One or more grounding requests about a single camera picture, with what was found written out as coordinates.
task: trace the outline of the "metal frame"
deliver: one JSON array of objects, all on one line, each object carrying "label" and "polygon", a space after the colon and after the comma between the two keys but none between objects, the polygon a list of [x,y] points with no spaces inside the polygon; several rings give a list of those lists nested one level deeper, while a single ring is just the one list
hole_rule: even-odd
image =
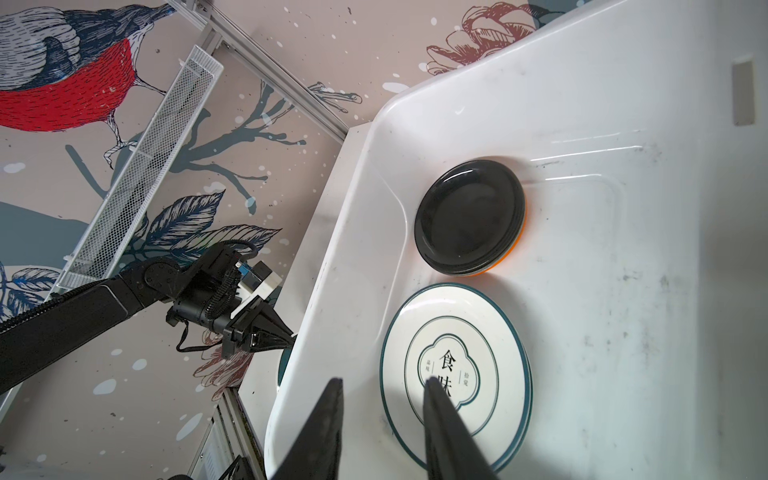
[{"label": "metal frame", "polygon": [[242,31],[226,15],[206,0],[167,0],[186,19],[203,33],[198,45],[203,49],[210,45],[211,32],[220,35],[221,43],[230,49],[237,60],[243,63],[256,76],[266,81],[276,92],[288,98],[296,109],[312,119],[323,131],[340,144],[349,131],[349,127],[338,118],[323,102],[299,79],[287,71],[259,44]]},{"label": "metal frame", "polygon": [[208,430],[203,435],[203,441],[197,449],[187,475],[196,478],[203,466],[200,461],[204,457],[204,449],[208,442],[223,442],[229,457],[227,463],[231,463],[238,455],[242,455],[249,463],[251,471],[257,480],[266,480],[264,473],[264,460],[259,445],[245,418],[243,409],[237,401],[236,391],[232,388],[225,389],[214,408],[213,420],[208,425]]}]

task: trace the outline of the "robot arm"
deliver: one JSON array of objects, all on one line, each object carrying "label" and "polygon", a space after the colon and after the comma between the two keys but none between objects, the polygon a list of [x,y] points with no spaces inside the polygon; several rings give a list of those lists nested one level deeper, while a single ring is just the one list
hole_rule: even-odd
[{"label": "robot arm", "polygon": [[[293,333],[265,301],[275,276],[261,262],[249,269],[233,243],[247,244],[217,243],[187,269],[166,257],[145,260],[0,323],[0,392],[158,300],[174,302],[166,317],[172,326],[192,322],[223,335],[224,358],[236,349],[251,353],[292,347]],[[270,283],[269,289],[259,288]],[[238,285],[249,293],[242,302]]]}]

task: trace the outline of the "bird painting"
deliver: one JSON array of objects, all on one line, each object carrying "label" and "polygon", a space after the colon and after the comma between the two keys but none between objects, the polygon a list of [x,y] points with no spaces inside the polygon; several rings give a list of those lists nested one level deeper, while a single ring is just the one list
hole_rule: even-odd
[{"label": "bird painting", "polygon": [[135,145],[120,136],[114,110],[141,80],[136,60],[154,23],[174,12],[128,5],[98,11],[29,8],[0,16],[0,125],[23,131],[62,131],[103,121],[117,143],[111,155]]}]

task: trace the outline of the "black plate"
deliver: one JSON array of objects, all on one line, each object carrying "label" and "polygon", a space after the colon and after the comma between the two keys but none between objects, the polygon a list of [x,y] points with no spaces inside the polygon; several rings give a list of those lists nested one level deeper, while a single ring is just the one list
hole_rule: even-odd
[{"label": "black plate", "polygon": [[473,160],[430,188],[416,212],[414,236],[424,261],[448,275],[474,275],[515,245],[525,221],[520,181],[505,165]]}]

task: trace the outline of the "white plate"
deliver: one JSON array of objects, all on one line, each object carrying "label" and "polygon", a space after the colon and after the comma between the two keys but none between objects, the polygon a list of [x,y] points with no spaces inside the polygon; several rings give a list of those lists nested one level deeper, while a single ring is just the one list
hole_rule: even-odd
[{"label": "white plate", "polygon": [[425,466],[424,383],[434,376],[491,467],[518,451],[531,416],[528,358],[506,315],[458,283],[420,290],[400,307],[379,371],[384,411],[400,445]]}]

